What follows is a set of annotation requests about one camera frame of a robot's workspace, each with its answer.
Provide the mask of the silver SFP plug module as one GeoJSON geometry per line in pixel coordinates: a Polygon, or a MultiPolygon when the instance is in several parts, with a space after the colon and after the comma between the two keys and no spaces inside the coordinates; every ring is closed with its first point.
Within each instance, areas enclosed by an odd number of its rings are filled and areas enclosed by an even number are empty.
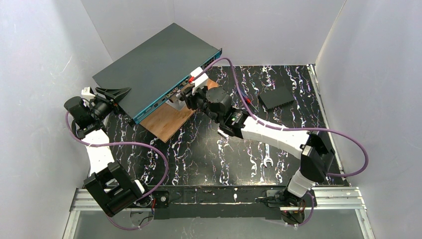
{"type": "Polygon", "coordinates": [[[217,133],[224,138],[228,138],[228,136],[220,129],[217,130],[217,133]]]}

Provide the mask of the dark teal network switch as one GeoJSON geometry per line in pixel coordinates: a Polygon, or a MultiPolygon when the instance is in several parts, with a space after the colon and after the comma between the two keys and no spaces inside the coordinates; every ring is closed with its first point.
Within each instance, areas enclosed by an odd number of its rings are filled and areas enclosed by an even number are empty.
{"type": "Polygon", "coordinates": [[[104,89],[131,89],[118,105],[129,116],[129,125],[134,126],[188,82],[192,71],[204,69],[221,55],[222,49],[172,23],[93,79],[104,89]]]}

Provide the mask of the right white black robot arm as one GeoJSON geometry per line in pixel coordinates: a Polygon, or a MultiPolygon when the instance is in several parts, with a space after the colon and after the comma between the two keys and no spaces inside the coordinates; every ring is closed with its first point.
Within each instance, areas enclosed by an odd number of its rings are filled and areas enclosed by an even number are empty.
{"type": "Polygon", "coordinates": [[[217,123],[221,136],[263,142],[299,159],[300,167],[283,192],[284,200],[303,197],[328,175],[335,151],[324,130],[282,128],[258,119],[247,110],[234,107],[232,98],[221,87],[189,87],[182,90],[179,99],[189,109],[200,110],[217,123]]]}

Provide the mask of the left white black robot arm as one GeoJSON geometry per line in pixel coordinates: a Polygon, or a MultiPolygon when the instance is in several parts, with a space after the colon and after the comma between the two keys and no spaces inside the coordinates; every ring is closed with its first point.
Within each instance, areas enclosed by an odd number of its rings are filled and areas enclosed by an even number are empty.
{"type": "Polygon", "coordinates": [[[135,204],[148,191],[139,180],[132,179],[117,162],[109,147],[104,120],[110,113],[119,113],[119,102],[130,88],[92,90],[86,87],[81,96],[64,103],[73,117],[71,134],[81,140],[90,160],[90,170],[84,187],[108,217],[114,217],[128,206],[135,204]]]}

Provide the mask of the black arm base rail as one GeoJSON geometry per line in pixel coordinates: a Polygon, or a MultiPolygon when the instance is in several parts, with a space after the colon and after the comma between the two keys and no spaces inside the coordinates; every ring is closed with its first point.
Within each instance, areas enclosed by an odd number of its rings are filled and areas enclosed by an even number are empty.
{"type": "Polygon", "coordinates": [[[268,207],[261,198],[268,190],[284,186],[160,186],[155,192],[155,220],[181,218],[280,219],[279,207],[268,207]]]}

